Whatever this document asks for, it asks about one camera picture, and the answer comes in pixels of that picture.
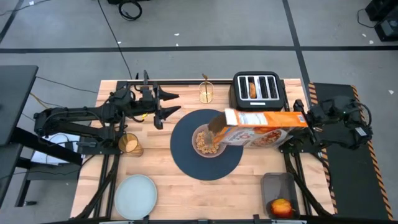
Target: orange cereal box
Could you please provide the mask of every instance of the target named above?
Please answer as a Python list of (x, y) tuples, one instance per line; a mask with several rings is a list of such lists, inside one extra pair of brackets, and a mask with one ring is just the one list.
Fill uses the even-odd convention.
[(301, 112), (225, 109), (208, 127), (215, 134), (213, 144), (278, 147), (291, 138), (291, 130), (308, 126)]

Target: glass cup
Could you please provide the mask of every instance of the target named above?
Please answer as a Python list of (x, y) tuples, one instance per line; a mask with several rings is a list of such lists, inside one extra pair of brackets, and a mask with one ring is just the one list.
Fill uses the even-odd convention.
[(137, 136), (131, 133), (124, 134), (119, 139), (119, 149), (134, 157), (142, 156), (143, 148), (139, 144)]
[(203, 82), (199, 84), (199, 100), (202, 103), (210, 103), (213, 100), (214, 86), (210, 82)]

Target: dark blue placemat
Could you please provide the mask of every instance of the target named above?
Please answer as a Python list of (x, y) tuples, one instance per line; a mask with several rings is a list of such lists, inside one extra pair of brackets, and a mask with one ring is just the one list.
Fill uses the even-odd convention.
[(185, 174), (199, 180), (216, 180), (228, 175), (241, 160), (242, 146), (227, 146), (215, 158), (204, 158), (192, 146), (192, 134), (197, 127), (208, 124), (221, 112), (197, 110), (185, 115), (175, 126), (170, 148), (176, 165)]

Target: apple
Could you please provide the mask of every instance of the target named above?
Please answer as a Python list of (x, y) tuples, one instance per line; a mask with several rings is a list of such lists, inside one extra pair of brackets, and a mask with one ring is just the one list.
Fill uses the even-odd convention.
[(271, 203), (271, 213), (278, 218), (292, 218), (293, 207), (290, 201), (280, 198)]

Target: wooden table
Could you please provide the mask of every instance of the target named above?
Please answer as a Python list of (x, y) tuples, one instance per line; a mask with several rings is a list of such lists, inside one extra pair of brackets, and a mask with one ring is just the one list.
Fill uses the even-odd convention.
[[(296, 99), (306, 102), (300, 79), (284, 81), (290, 106)], [(116, 89), (116, 82), (101, 82), (96, 106), (102, 105), (109, 92)], [(215, 85), (214, 98), (209, 104), (200, 103), (198, 85), (162, 85), (162, 89), (180, 95), (175, 100), (162, 102), (163, 107), (180, 105), (182, 108), (167, 118), (163, 130), (154, 127), (151, 115), (143, 123), (126, 120), (126, 131), (139, 138), (144, 154), (141, 157), (121, 156), (116, 188), (130, 175), (150, 177), (158, 191), (156, 206), (150, 213), (151, 220), (252, 219), (254, 214), (268, 218), (262, 208), (260, 179), (267, 172), (286, 172), (283, 155), (277, 149), (245, 147), (235, 170), (214, 181), (196, 180), (185, 175), (174, 163), (170, 152), (170, 137), (177, 122), (199, 109), (223, 111), (228, 107), (229, 85)], [(98, 122), (92, 125), (100, 127)], [(302, 154), (301, 159), (308, 188), (327, 211), (334, 213), (322, 164), (309, 154)], [(103, 156), (97, 155), (82, 168), (71, 217), (78, 215), (96, 192), (102, 162)], [(296, 189), (300, 213), (304, 214), (302, 194), (297, 186)], [(106, 191), (100, 216), (105, 214), (107, 197)], [(114, 206), (111, 218), (123, 219)]]

